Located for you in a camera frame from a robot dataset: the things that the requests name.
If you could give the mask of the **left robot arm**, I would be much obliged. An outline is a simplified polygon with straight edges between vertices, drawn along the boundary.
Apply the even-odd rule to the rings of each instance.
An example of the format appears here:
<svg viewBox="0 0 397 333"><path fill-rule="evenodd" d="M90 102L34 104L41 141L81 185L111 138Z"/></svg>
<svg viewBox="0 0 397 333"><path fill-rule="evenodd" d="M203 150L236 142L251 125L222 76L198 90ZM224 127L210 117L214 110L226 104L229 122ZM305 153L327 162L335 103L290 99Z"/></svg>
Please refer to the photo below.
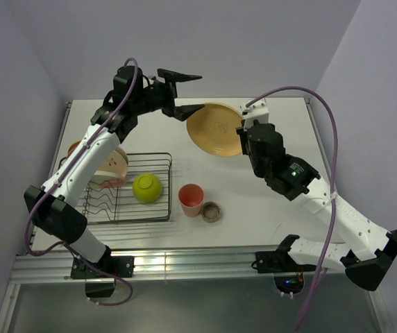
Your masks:
<svg viewBox="0 0 397 333"><path fill-rule="evenodd" d="M43 185L29 186L24 192L29 211L26 225L56 237L60 245L87 262L87 270L94 276L109 274L110 248L90 232L87 219L76 209L81 192L107 156L137 126L139 116L160 110L167 117L185 121L203 108L201 104L175 104L177 84L198 79L199 75L158 69L156 78L147 85L136 60L127 59L74 152Z"/></svg>

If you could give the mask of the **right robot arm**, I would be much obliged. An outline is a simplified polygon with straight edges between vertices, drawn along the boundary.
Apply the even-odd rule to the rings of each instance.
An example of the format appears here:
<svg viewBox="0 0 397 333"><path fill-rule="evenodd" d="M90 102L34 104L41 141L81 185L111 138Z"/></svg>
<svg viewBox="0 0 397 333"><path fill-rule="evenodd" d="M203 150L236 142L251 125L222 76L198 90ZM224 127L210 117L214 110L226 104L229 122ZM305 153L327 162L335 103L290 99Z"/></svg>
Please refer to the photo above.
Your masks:
<svg viewBox="0 0 397 333"><path fill-rule="evenodd" d="M271 190L315 215L342 240L333 244L290 234L275 250L256 253L257 272L315 271L320 265L343 271L356 286L375 291L397 256L397 230L380 227L332 193L313 166L286 152L273 124L255 121L249 129L238 127L236 133L254 174Z"/></svg>

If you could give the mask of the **yellow cream leaf plate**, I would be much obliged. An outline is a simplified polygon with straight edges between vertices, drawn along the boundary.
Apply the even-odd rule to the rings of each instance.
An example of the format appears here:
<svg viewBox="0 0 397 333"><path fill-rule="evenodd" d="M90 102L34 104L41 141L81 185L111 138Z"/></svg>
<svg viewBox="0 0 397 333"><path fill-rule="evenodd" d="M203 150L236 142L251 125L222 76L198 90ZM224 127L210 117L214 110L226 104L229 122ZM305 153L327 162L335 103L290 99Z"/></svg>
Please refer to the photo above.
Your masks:
<svg viewBox="0 0 397 333"><path fill-rule="evenodd" d="M80 141L74 142L67 151L67 157L69 157L74 151L75 148L80 144ZM111 154L109 154L108 158L106 159L107 163L112 166L118 163L119 159L123 159L126 164L128 164L128 156L126 152L121 147L116 147Z"/></svg>

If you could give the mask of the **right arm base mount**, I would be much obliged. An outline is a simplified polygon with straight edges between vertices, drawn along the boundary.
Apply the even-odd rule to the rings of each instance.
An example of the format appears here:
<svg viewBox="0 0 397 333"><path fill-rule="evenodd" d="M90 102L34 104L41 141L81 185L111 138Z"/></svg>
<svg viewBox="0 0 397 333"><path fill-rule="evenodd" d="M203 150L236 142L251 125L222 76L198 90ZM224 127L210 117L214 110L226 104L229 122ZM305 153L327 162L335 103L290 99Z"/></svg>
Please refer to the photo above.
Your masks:
<svg viewBox="0 0 397 333"><path fill-rule="evenodd" d="M293 298L307 291L304 273L315 272L316 266L297 264L278 251L258 251L251 268L258 274L272 274L279 296Z"/></svg>

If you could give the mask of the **lime green bowl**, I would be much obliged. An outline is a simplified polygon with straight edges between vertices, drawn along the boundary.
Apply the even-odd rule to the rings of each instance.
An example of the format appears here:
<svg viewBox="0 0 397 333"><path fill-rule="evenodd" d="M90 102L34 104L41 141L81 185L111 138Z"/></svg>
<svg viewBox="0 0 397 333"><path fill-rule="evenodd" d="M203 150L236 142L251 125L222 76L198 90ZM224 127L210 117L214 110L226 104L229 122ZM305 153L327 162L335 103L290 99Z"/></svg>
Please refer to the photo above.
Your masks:
<svg viewBox="0 0 397 333"><path fill-rule="evenodd" d="M163 185L152 173L144 173L133 182L133 195L143 203L153 203L162 195Z"/></svg>

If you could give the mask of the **pink cream plate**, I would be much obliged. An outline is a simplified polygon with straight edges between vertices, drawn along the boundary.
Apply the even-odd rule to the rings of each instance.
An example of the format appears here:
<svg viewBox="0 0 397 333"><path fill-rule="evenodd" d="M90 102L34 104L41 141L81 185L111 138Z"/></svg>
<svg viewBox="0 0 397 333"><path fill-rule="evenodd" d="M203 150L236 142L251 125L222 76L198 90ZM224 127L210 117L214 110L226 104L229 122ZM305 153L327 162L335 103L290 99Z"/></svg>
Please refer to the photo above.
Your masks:
<svg viewBox="0 0 397 333"><path fill-rule="evenodd" d="M128 164L128 156L125 151L120 147L116 147L116 149L102 162L96 172L113 173L125 178L128 172Z"/></svg>
<svg viewBox="0 0 397 333"><path fill-rule="evenodd" d="M88 182L88 186L92 189L118 188L125 184L126 179L122 175L103 171L96 172Z"/></svg>

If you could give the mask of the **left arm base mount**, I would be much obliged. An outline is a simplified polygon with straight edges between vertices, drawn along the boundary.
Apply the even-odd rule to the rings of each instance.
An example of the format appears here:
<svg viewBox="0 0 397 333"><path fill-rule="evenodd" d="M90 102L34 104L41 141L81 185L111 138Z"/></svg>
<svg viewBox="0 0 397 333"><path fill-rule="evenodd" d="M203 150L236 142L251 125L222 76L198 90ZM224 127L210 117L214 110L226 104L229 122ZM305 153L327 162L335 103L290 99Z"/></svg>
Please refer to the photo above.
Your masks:
<svg viewBox="0 0 397 333"><path fill-rule="evenodd" d="M85 281L85 295L88 298L109 298L118 284L118 278L126 279L133 276L133 256L112 256L105 264L89 263L75 257L71 265L71 280Z"/></svg>

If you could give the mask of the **plain yellow bear plate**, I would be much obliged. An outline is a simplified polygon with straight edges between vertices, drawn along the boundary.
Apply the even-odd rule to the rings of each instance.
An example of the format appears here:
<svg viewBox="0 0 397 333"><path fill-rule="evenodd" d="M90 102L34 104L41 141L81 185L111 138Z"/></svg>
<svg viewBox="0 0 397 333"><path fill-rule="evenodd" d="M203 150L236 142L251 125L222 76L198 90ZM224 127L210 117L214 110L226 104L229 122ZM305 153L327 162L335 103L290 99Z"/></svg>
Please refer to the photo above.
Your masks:
<svg viewBox="0 0 397 333"><path fill-rule="evenodd" d="M202 151L217 157L234 157L242 153L236 132L242 120L242 115L228 105L205 103L187 120L187 132Z"/></svg>

